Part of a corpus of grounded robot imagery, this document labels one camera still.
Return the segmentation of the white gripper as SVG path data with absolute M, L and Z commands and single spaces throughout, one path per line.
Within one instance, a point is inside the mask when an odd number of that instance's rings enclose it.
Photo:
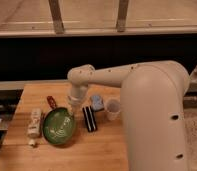
M 69 114 L 74 116 L 77 113 L 79 105 L 81 105 L 85 99 L 86 93 L 88 91 L 87 86 L 76 86 L 72 85 L 68 93 L 68 107 Z

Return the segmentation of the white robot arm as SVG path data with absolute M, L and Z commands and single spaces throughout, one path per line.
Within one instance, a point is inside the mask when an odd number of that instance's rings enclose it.
M 129 171 L 189 171 L 183 97 L 190 84 L 175 61 L 106 69 L 83 65 L 67 75 L 68 101 L 76 109 L 91 84 L 118 87 Z

